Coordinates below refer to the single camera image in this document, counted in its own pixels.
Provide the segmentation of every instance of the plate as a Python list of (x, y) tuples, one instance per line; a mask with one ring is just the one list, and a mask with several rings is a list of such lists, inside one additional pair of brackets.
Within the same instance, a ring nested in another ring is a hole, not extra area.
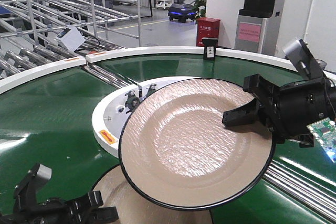
[(177, 211), (160, 207), (141, 197), (126, 181), (120, 166), (102, 176), (93, 190), (101, 192), (104, 207), (115, 206), (115, 224), (212, 224), (209, 210)]
[(124, 126), (119, 157), (126, 179), (145, 198), (173, 209), (210, 208), (242, 195), (267, 169), (275, 145), (259, 122), (226, 129), (222, 117), (252, 99), (217, 79), (161, 88)]

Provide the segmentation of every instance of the circuit board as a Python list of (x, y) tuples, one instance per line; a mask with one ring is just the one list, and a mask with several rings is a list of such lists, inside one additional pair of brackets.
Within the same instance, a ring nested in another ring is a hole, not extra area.
[(336, 126), (330, 118), (307, 125), (316, 141), (322, 146), (331, 161), (336, 163)]

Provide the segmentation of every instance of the conveyor belt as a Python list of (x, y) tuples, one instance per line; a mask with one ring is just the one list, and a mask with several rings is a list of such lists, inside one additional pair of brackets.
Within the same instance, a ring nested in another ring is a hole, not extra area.
[[(193, 54), (117, 58), (97, 65), (136, 82), (184, 75), (242, 84), (244, 76), (254, 73), (261, 73), (277, 85), (301, 79), (296, 73), (270, 65), (223, 57), (209, 62)], [(0, 149), (1, 212), (10, 213), (14, 185), (35, 162), (53, 169), (51, 181), (38, 195), (39, 201), (52, 196), (70, 199), (83, 195), (108, 168), (118, 163), (97, 144), (91, 127), (94, 107), (114, 90), (74, 68), (41, 77), (0, 95), (0, 139), (12, 141), (12, 147)], [(331, 183), (336, 167), (323, 161), (323, 151), (318, 147), (299, 149), (296, 143), (287, 142), (277, 146), (275, 161), (334, 190)], [(239, 199), (213, 209), (212, 213), (214, 224), (328, 223), (265, 180)]]

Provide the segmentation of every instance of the red box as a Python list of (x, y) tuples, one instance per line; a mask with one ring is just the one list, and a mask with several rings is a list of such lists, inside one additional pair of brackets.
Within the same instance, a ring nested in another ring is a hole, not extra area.
[(219, 23), (217, 18), (197, 19), (197, 39), (196, 46), (203, 47), (202, 38), (217, 38), (219, 36)]

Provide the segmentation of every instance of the black mechanical part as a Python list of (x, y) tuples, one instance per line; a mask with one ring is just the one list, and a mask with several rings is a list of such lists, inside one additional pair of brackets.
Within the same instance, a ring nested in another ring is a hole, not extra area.
[(135, 95), (134, 91), (131, 90), (130, 92), (128, 92), (126, 94), (127, 97), (127, 101), (125, 103), (125, 107), (129, 108), (129, 111), (127, 111), (126, 113), (130, 113), (132, 112), (136, 107), (139, 106), (140, 104), (140, 99)]
[(305, 81), (279, 87), (259, 74), (246, 77), (243, 90), (255, 99), (225, 111), (222, 123), (232, 127), (260, 121), (278, 144), (289, 139), (300, 143), (300, 147), (313, 147), (313, 136), (306, 126), (326, 117), (335, 119), (336, 87), (302, 40), (291, 44), (287, 53)]
[(151, 84), (149, 86), (146, 97), (149, 97), (151, 94), (155, 93), (156, 91), (155, 87), (156, 87), (156, 84)]
[(51, 169), (35, 164), (15, 187), (12, 215), (0, 214), (2, 224), (104, 224), (119, 219), (115, 207), (103, 205), (100, 191), (90, 191), (72, 200), (51, 198), (42, 204), (36, 201), (36, 193), (50, 180)]

